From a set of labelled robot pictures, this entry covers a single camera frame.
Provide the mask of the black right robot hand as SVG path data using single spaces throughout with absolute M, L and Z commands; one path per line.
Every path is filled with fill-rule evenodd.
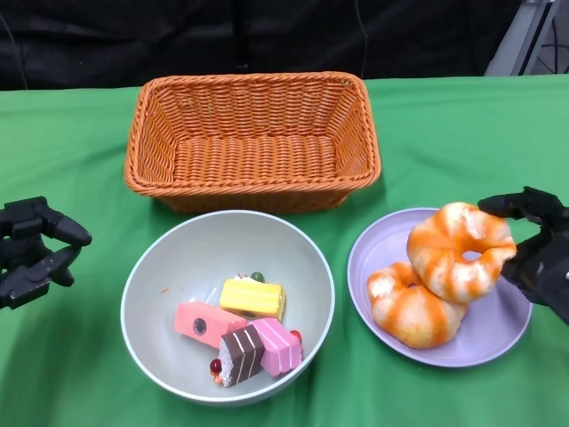
M 527 219 L 540 227 L 517 244 L 501 275 L 535 304 L 549 307 L 568 321 L 568 207 L 557 196 L 525 186 L 521 192 L 478 201 L 482 211 L 501 218 Z

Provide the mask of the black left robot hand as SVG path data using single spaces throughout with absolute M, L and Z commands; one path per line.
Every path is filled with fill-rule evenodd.
M 68 267 L 92 235 L 52 209 L 45 197 L 6 203 L 1 210 L 1 307 L 15 310 L 47 294 L 51 283 L 75 282 Z

